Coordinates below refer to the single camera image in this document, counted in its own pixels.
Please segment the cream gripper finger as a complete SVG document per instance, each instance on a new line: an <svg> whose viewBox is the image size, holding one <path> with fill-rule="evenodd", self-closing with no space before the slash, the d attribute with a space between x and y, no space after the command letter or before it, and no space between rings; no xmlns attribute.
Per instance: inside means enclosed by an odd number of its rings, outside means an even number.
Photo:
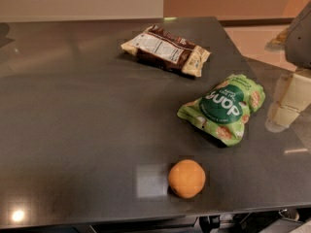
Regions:
<svg viewBox="0 0 311 233"><path fill-rule="evenodd" d="M267 113L266 129L273 133L284 131L310 104L311 70L298 68L281 75Z"/></svg>

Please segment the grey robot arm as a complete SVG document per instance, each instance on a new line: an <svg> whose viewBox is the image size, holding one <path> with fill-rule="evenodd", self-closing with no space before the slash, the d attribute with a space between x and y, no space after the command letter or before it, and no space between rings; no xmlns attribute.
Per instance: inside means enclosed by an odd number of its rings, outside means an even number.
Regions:
<svg viewBox="0 0 311 233"><path fill-rule="evenodd" d="M276 83L265 122L274 133L287 129L311 104L311 1L290 24L284 48L286 60L296 69Z"/></svg>

